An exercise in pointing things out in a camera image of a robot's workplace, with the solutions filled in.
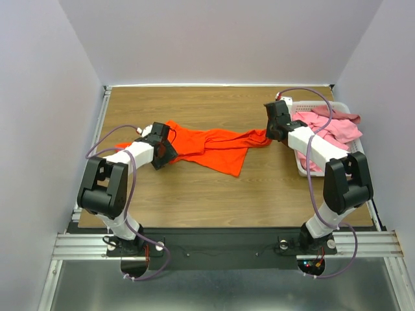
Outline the orange t shirt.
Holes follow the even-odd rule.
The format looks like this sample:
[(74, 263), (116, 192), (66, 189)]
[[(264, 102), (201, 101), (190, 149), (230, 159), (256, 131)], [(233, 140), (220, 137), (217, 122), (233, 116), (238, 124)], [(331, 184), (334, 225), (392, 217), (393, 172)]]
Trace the orange t shirt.
[[(234, 177), (239, 176), (249, 148), (268, 146), (271, 143), (265, 137), (265, 130), (250, 130), (246, 133), (222, 129), (197, 131), (183, 128), (174, 121), (165, 124), (172, 128), (168, 140), (178, 153), (178, 157), (169, 164), (186, 160)], [(106, 159), (126, 164), (129, 174), (143, 165), (151, 164), (154, 148), (147, 143), (132, 141), (116, 147), (117, 153)]]

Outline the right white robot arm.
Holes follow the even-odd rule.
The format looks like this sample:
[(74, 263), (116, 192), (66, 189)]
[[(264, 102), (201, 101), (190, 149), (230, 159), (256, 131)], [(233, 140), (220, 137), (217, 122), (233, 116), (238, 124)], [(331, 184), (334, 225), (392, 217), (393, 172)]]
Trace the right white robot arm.
[(266, 137), (306, 156), (324, 173), (324, 202), (316, 207), (310, 191), (314, 215), (301, 226), (299, 248), (312, 253), (324, 246), (332, 232), (355, 209), (370, 201), (374, 189), (366, 156), (349, 153), (314, 133), (303, 121), (293, 121), (285, 101), (265, 104), (267, 111)]

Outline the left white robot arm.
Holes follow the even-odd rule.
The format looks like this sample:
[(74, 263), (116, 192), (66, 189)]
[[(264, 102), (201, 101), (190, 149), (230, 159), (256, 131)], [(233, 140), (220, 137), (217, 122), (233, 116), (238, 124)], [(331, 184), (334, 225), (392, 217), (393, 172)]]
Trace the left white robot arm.
[[(142, 237), (143, 227), (129, 214), (128, 209), (137, 181), (138, 168), (151, 164), (159, 170), (178, 157), (169, 140), (173, 129), (155, 122), (145, 129), (136, 128), (139, 137), (122, 147), (113, 147), (86, 154), (86, 167), (77, 195), (77, 205), (98, 216), (113, 232), (103, 238), (110, 251), (136, 256), (144, 252), (148, 242)], [(132, 189), (128, 190), (128, 177)]]

